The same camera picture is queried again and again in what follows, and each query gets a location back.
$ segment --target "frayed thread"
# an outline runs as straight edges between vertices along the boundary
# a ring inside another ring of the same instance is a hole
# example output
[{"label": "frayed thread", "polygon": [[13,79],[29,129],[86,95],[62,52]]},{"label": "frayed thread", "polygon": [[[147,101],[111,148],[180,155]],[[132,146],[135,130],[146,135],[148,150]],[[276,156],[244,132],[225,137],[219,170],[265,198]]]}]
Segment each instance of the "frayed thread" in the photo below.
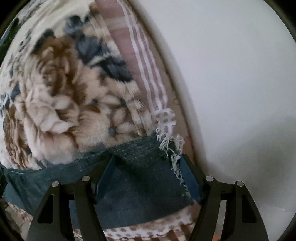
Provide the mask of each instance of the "frayed thread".
[{"label": "frayed thread", "polygon": [[166,153],[166,156],[170,158],[172,162],[172,170],[176,175],[177,179],[180,181],[181,185],[185,188],[185,193],[188,197],[191,197],[189,190],[183,179],[178,161],[181,158],[184,146],[184,139],[179,134],[173,137],[171,134],[164,131],[164,128],[160,128],[160,123],[158,121],[158,127],[156,129],[156,137],[160,142],[159,149]]}]

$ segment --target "pink striped cloth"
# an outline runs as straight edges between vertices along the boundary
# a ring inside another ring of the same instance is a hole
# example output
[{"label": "pink striped cloth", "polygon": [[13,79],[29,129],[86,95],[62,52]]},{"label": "pink striped cloth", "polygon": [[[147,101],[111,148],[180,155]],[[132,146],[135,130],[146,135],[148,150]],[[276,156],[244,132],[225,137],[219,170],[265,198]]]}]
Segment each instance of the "pink striped cloth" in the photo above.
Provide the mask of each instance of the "pink striped cloth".
[{"label": "pink striped cloth", "polygon": [[191,141],[179,100],[166,74],[161,57],[124,0],[95,0],[112,38],[137,82],[142,100],[149,107],[155,125],[185,139],[184,153],[193,156]]}]

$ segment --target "round metal joint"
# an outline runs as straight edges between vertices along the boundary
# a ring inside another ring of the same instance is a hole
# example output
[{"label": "round metal joint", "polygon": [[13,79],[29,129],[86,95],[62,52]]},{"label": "round metal joint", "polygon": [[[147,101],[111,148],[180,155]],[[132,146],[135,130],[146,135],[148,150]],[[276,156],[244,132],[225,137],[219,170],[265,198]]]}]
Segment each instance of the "round metal joint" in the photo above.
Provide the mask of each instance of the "round metal joint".
[{"label": "round metal joint", "polygon": [[208,182],[212,182],[214,180],[214,178],[212,176],[206,176],[205,179],[208,181]]},{"label": "round metal joint", "polygon": [[242,181],[237,181],[237,185],[238,185],[239,187],[243,187],[243,186],[244,186],[244,183],[243,183]]},{"label": "round metal joint", "polygon": [[59,185],[59,182],[57,182],[57,181],[55,181],[55,182],[52,183],[52,187],[53,188],[57,187],[58,185]]},{"label": "round metal joint", "polygon": [[82,181],[83,181],[83,182],[88,182],[90,179],[91,179],[91,178],[90,178],[89,176],[84,176],[84,177],[82,178]]}]

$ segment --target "white wall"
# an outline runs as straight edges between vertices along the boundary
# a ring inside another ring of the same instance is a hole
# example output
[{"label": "white wall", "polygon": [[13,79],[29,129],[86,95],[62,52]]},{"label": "white wall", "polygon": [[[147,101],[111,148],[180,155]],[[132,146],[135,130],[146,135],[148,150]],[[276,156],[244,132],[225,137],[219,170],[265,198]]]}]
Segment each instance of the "white wall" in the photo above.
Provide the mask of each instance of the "white wall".
[{"label": "white wall", "polygon": [[270,240],[296,212],[296,43],[263,0],[130,0],[168,65],[199,162],[242,180]]}]

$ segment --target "floral blanket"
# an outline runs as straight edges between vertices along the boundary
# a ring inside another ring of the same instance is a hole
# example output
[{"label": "floral blanket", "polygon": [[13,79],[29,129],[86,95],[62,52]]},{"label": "floral blanket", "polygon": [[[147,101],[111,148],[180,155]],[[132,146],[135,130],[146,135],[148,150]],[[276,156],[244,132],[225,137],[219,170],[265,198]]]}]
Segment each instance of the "floral blanket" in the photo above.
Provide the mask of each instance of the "floral blanket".
[{"label": "floral blanket", "polygon": [[[61,10],[68,13],[60,16]],[[5,167],[70,163],[98,145],[153,131],[137,83],[94,2],[37,5],[17,33],[0,79]]]}]

